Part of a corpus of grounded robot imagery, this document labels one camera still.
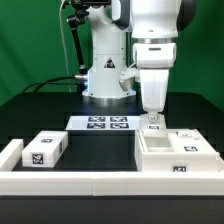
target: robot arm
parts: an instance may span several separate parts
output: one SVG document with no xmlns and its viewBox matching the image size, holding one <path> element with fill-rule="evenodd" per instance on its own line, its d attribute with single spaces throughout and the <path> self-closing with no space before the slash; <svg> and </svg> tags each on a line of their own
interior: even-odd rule
<svg viewBox="0 0 224 224">
<path fill-rule="evenodd" d="M 183 18 L 179 12 L 183 12 L 184 6 L 192 7 L 191 16 L 181 22 Z M 131 31 L 135 42 L 133 60 L 137 69 L 124 71 L 120 83 L 125 88 L 125 83 L 133 76 L 140 81 L 143 108 L 148 112 L 150 123 L 157 122 L 158 113 L 165 105 L 169 68 L 176 59 L 176 44 L 172 43 L 172 38 L 178 36 L 177 21 L 179 28 L 188 25 L 195 14 L 194 6 L 194 0 L 112 1 L 115 24 Z"/>
</svg>

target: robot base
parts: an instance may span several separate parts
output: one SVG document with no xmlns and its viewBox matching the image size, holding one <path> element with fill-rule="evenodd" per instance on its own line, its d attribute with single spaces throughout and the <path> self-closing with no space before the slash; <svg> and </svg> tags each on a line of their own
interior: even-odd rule
<svg viewBox="0 0 224 224">
<path fill-rule="evenodd" d="M 123 97 L 123 98 L 98 98 L 98 97 L 92 97 L 92 96 L 82 96 L 82 99 L 84 102 L 94 103 L 98 105 L 123 105 L 130 102 L 136 101 L 136 95 L 130 94 L 129 96 Z"/>
</svg>

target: black table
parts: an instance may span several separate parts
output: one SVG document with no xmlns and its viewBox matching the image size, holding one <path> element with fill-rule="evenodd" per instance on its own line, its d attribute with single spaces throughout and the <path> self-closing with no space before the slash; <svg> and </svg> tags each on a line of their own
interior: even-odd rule
<svg viewBox="0 0 224 224">
<path fill-rule="evenodd" d="M 140 97 L 135 103 L 103 107 L 83 103 L 76 93 L 19 94 L 0 107 L 0 147 L 11 139 L 22 138 L 28 144 L 41 130 L 64 130 L 71 115 L 139 115 Z M 167 128 L 198 129 L 221 154 L 224 152 L 224 113 L 197 94 L 168 93 L 165 115 Z M 110 141 L 110 158 L 91 163 L 85 160 L 88 147 Z M 121 143 L 123 151 L 113 151 Z M 69 133 L 69 148 L 54 170 L 136 170 L 133 160 L 134 132 Z M 74 148 L 82 147 L 83 154 L 74 155 Z M 21 166 L 16 171 L 29 172 Z M 0 220 L 2 223 L 224 223 L 223 196 L 121 196 L 121 197 L 60 197 L 60 196 L 2 196 Z"/>
</svg>

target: small white box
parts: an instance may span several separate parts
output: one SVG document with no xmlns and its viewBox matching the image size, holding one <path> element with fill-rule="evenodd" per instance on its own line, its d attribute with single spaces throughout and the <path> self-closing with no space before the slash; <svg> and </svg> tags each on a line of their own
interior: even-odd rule
<svg viewBox="0 0 224 224">
<path fill-rule="evenodd" d="M 23 140 L 13 139 L 0 153 L 0 171 L 12 171 L 22 156 Z"/>
<path fill-rule="evenodd" d="M 138 171 L 218 172 L 219 158 L 197 130 L 136 131 Z"/>
<path fill-rule="evenodd" d="M 41 131 L 23 150 L 23 166 L 54 167 L 67 145 L 67 132 Z"/>
</svg>

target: black cable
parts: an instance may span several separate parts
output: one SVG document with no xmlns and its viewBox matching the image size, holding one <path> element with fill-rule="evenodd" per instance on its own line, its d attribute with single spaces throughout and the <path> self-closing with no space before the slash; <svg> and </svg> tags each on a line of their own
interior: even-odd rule
<svg viewBox="0 0 224 224">
<path fill-rule="evenodd" d="M 23 91 L 22 93 L 25 93 L 29 88 L 33 87 L 33 86 L 37 86 L 37 85 L 77 85 L 79 83 L 75 82 L 75 83 L 54 83 L 54 82 L 39 82 L 39 83 L 34 83 L 34 84 L 31 84 L 29 86 L 27 86 Z"/>
<path fill-rule="evenodd" d="M 46 84 L 49 84 L 49 82 L 55 82 L 55 81 L 61 81 L 61 80 L 66 80 L 66 79 L 75 79 L 74 75 L 70 75 L 70 76 L 62 76 L 62 77 L 58 77 L 58 78 L 54 78 L 54 79 L 49 79 L 41 84 L 39 84 L 39 86 L 37 86 L 33 92 L 37 92 L 38 90 L 40 90 L 43 86 L 45 86 Z"/>
<path fill-rule="evenodd" d="M 81 10 L 76 10 L 76 15 L 75 16 L 69 16 L 67 19 L 67 22 L 70 26 L 73 40 L 75 43 L 75 49 L 77 53 L 77 59 L 79 62 L 79 73 L 80 74 L 87 74 L 87 69 L 84 64 L 84 59 L 82 55 L 82 49 L 81 49 L 81 44 L 79 40 L 79 35 L 78 35 L 78 26 L 82 25 L 85 23 L 85 17 L 89 15 L 89 12 L 86 11 L 85 7 Z"/>
</svg>

